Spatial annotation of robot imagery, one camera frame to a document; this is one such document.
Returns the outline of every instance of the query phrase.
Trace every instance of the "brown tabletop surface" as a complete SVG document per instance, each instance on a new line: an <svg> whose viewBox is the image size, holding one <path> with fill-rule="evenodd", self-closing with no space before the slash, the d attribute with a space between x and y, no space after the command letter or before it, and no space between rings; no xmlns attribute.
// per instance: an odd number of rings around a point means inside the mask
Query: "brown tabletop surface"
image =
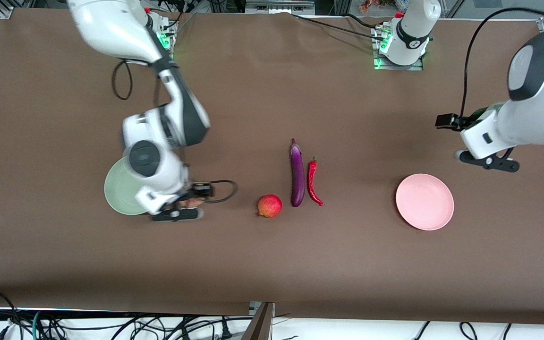
<svg viewBox="0 0 544 340"><path fill-rule="evenodd" d="M544 146L517 147L516 174L488 171L458 163L459 134L434 128L460 107L477 24L438 22L425 70L398 72L373 68L370 39L287 14L196 15L175 58L212 127L187 161L196 180L240 190L200 221L157 224L103 194L121 122L153 107L153 72L132 65L120 101L118 60L67 10L15 9L0 20L0 290L24 307L244 315L275 301L296 317L544 323ZM466 112L507 98L510 59L537 32L482 30ZM290 206L291 138L319 159L323 207ZM445 228L397 214L397 184L419 172L451 188ZM265 194L283 199L274 219L255 215Z"/></svg>

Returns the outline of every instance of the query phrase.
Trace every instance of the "purple eggplant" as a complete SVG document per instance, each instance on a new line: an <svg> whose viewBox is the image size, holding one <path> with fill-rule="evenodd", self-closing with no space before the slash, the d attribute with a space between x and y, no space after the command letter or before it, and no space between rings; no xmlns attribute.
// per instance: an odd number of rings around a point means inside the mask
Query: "purple eggplant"
<svg viewBox="0 0 544 340"><path fill-rule="evenodd" d="M306 177L304 173L304 162L302 151L296 144L295 138L291 139L291 170L293 172L293 193L291 194L291 205L298 207L304 200L306 193Z"/></svg>

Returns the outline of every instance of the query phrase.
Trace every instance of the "plate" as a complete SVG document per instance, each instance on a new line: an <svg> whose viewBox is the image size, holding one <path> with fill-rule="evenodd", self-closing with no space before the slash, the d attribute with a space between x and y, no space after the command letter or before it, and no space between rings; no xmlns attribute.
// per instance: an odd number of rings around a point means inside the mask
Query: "plate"
<svg viewBox="0 0 544 340"><path fill-rule="evenodd" d="M142 183L129 173L126 158L119 159L108 171L104 180L104 196L108 205L118 213L140 215L147 211L136 200Z"/></svg>
<svg viewBox="0 0 544 340"><path fill-rule="evenodd" d="M402 218L420 230L444 227L455 211L449 187L434 176L414 174L406 177L396 191L396 205Z"/></svg>

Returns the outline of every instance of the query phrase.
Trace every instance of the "pink plate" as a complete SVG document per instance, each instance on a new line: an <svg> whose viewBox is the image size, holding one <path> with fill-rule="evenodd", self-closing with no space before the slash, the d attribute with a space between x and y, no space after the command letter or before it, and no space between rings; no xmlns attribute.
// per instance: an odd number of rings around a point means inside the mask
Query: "pink plate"
<svg viewBox="0 0 544 340"><path fill-rule="evenodd" d="M439 179L427 174L406 177L396 191L396 205L402 218L420 230L438 230L455 211L451 190Z"/></svg>

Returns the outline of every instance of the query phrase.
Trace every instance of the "light green bowl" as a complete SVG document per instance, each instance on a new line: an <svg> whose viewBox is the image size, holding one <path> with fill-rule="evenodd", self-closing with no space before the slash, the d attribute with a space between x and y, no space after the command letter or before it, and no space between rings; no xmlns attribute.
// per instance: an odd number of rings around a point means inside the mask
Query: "light green bowl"
<svg viewBox="0 0 544 340"><path fill-rule="evenodd" d="M104 196L108 205L123 215L140 215L147 210L136 200L142 184L129 173L126 157L119 159L106 175Z"/></svg>

